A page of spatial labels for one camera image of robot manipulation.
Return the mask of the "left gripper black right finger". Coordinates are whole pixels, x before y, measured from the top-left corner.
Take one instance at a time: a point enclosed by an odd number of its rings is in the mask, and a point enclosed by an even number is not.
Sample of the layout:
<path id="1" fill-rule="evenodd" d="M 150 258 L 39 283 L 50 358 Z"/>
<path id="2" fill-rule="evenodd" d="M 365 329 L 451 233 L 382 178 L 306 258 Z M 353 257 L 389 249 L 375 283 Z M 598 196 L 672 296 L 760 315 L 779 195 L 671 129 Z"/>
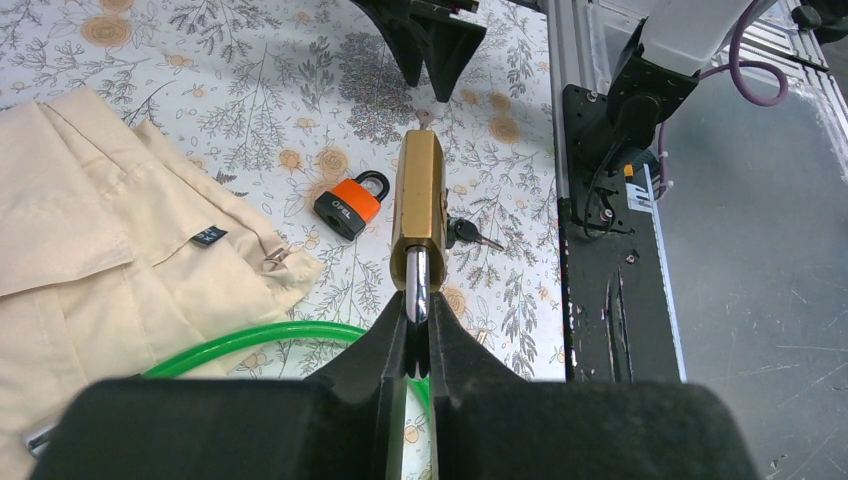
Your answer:
<path id="1" fill-rule="evenodd" d="M 711 391 L 642 382 L 529 382 L 462 328 L 428 320 L 438 479 L 753 479 Z"/>

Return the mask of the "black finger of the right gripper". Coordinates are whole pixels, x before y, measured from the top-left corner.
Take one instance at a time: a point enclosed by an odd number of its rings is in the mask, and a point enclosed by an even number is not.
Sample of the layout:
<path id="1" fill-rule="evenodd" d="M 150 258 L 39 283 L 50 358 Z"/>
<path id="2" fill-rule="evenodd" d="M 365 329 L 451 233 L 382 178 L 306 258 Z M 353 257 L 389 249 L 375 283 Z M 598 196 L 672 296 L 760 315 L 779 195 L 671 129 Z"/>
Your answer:
<path id="1" fill-rule="evenodd" d="M 352 0 L 372 21 L 389 47 L 405 82 L 419 84 L 423 56 L 413 35 L 410 1 Z"/>
<path id="2" fill-rule="evenodd" d="M 419 40 L 423 61 L 436 99 L 445 103 L 483 42 L 487 29 L 427 9 L 413 9 L 410 19 L 423 32 Z"/>

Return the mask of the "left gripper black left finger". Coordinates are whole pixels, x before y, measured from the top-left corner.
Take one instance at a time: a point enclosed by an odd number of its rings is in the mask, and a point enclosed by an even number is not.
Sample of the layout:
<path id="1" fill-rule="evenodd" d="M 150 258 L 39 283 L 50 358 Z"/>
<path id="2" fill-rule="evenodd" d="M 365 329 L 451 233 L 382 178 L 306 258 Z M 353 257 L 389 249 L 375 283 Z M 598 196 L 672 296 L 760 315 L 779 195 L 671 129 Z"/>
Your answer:
<path id="1" fill-rule="evenodd" d="M 398 479 L 405 300 L 302 380 L 113 378 L 83 390 L 35 479 Z"/>

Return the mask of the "black-headed key bunch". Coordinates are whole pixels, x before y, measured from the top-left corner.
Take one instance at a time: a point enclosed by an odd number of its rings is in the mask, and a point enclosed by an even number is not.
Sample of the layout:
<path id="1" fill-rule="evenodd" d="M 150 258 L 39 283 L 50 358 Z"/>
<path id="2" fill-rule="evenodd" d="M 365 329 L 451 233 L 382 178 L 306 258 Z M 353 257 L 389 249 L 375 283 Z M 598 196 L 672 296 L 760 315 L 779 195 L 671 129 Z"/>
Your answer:
<path id="1" fill-rule="evenodd" d="M 447 218 L 446 249 L 452 249 L 457 242 L 479 244 L 497 251 L 505 250 L 505 247 L 500 243 L 483 236 L 472 221 L 449 216 Z"/>

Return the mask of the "brass padlock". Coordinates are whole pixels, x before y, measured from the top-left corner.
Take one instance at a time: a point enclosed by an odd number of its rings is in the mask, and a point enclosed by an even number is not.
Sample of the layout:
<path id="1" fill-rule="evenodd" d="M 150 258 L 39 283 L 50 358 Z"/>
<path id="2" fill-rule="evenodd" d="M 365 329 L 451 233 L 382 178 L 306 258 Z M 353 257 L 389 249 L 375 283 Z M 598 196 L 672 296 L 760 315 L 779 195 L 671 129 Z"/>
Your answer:
<path id="1" fill-rule="evenodd" d="M 441 144 L 430 130 L 402 142 L 394 200 L 391 278 L 404 294 L 406 316 L 427 322 L 431 294 L 446 278 L 447 190 Z"/>

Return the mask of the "orange black small lock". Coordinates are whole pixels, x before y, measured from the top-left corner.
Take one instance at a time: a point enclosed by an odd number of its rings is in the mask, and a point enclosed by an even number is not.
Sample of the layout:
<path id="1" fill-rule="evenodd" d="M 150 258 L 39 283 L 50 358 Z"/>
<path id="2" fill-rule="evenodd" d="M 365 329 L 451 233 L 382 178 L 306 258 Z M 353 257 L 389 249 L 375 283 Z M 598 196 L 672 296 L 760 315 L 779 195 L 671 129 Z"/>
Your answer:
<path id="1" fill-rule="evenodd" d="M 313 210 L 336 234 L 355 241 L 380 212 L 389 192 L 388 178 L 381 172 L 368 170 L 322 193 L 315 200 Z"/>

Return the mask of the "green cable lock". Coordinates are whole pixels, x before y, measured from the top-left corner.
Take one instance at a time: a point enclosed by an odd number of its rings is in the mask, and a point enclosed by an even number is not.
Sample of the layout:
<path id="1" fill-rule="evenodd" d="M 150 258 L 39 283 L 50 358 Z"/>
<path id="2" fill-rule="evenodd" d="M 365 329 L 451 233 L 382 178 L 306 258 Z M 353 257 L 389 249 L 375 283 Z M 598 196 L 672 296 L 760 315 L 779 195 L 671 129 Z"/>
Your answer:
<path id="1" fill-rule="evenodd" d="M 333 340 L 354 343 L 367 331 L 365 329 L 333 322 L 291 321 L 252 327 L 237 331 L 194 346 L 176 356 L 133 377 L 175 378 L 229 354 L 254 346 L 283 340 Z M 419 401 L 424 413 L 429 415 L 430 385 L 428 379 L 409 379 L 408 387 Z M 38 459 L 46 449 L 61 414 L 36 422 L 21 434 L 25 450 Z"/>

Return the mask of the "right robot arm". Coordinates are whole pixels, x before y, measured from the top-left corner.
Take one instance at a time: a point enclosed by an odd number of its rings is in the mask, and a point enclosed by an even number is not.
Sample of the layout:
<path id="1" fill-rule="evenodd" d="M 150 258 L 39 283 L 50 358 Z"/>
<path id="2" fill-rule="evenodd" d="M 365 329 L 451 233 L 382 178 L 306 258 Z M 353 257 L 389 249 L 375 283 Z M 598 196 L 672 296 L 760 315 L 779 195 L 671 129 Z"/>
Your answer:
<path id="1" fill-rule="evenodd" d="M 359 1 L 388 45 L 405 82 L 415 87 L 426 72 L 437 101 L 447 102 L 460 75 L 481 45 L 486 29 L 458 19 L 475 12 L 476 1 Z M 552 65 L 554 138 L 559 153 L 567 150 L 563 89 L 579 76 L 577 4 L 574 1 L 523 1 L 521 7 L 543 14 Z M 659 118 L 679 107 L 667 91 L 673 80 L 697 82 L 707 62 L 725 45 L 737 46 L 745 28 L 771 7 L 769 1 L 657 1 L 632 34 L 621 54 L 610 92 L 614 100 L 606 121 L 617 120 L 624 102 L 644 86 L 636 74 L 658 73 L 662 80 L 649 93 L 665 101 Z"/>

